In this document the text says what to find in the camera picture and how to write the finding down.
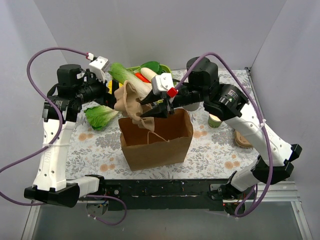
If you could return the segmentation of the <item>brown paper bag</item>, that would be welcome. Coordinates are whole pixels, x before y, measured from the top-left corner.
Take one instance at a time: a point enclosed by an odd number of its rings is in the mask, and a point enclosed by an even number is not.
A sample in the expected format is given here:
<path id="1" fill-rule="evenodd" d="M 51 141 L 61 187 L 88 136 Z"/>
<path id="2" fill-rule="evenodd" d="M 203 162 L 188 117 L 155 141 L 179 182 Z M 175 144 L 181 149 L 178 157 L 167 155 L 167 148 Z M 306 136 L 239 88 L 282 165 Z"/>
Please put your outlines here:
<path id="1" fill-rule="evenodd" d="M 154 119 L 154 132 L 139 128 L 128 117 L 118 120 L 121 150 L 131 171 L 184 162 L 193 139 L 193 125 L 183 108 L 168 118 Z"/>

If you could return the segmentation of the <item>brown cardboard cup carrier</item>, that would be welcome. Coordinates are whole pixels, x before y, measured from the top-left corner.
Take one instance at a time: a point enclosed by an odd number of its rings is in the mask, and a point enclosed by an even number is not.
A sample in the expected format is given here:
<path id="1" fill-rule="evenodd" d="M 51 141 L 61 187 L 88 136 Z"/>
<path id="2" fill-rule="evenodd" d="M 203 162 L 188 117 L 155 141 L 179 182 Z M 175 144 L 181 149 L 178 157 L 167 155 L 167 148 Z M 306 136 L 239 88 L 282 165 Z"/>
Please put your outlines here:
<path id="1" fill-rule="evenodd" d="M 234 140 L 235 144 L 241 148 L 253 148 L 253 146 L 249 143 L 249 141 L 242 136 L 237 130 L 234 131 Z"/>

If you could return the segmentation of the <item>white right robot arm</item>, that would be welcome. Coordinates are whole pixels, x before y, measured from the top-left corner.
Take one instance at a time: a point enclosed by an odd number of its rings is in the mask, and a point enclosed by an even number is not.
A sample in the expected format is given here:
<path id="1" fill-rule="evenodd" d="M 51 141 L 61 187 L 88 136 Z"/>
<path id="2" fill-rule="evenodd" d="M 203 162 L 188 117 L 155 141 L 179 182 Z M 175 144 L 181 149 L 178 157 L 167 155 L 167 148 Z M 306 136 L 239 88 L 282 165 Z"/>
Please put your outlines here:
<path id="1" fill-rule="evenodd" d="M 237 199 L 258 183 L 274 185 L 289 178 L 292 162 L 299 158 L 302 147 L 281 139 L 256 112 L 249 94 L 240 86 L 220 83 L 218 66 L 208 58 L 194 57 L 187 64 L 187 80 L 177 84 L 164 74 L 152 79 L 152 89 L 141 105 L 162 100 L 142 117 L 167 118 L 178 107 L 203 103 L 204 110 L 238 131 L 259 153 L 257 159 L 240 171 L 235 171 L 226 184 L 210 190 L 213 199 Z"/>

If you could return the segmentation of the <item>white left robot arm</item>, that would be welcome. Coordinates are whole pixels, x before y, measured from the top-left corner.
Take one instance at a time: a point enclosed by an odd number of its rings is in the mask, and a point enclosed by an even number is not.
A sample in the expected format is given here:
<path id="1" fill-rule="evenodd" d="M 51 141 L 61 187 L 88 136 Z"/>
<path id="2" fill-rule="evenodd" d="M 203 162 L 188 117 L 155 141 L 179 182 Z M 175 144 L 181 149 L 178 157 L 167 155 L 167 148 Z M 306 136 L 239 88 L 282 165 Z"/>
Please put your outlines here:
<path id="1" fill-rule="evenodd" d="M 73 180 L 66 178 L 71 136 L 82 106 L 96 102 L 104 107 L 112 99 L 105 70 L 105 66 L 98 67 L 93 63 L 86 70 L 78 64 L 58 68 L 58 82 L 48 91 L 42 111 L 42 146 L 45 150 L 32 186 L 24 190 L 26 199 L 72 208 L 86 195 L 95 200 L 106 196 L 105 179 L 100 175 L 89 174 Z"/>

